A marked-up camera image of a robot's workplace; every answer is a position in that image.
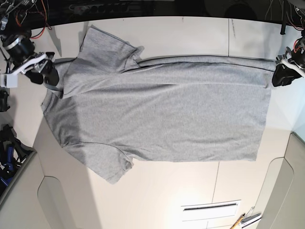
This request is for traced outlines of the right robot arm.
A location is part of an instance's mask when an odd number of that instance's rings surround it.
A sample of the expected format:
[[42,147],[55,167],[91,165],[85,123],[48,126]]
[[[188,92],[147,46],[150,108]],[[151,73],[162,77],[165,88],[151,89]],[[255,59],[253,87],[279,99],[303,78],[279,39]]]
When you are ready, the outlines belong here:
[[[23,25],[29,13],[42,17],[42,30],[33,35]],[[59,75],[54,52],[36,52],[34,40],[49,29],[49,4],[44,0],[2,0],[0,2],[0,53],[6,63],[0,74],[2,88],[16,88],[18,76],[25,75],[32,83],[56,86]]]

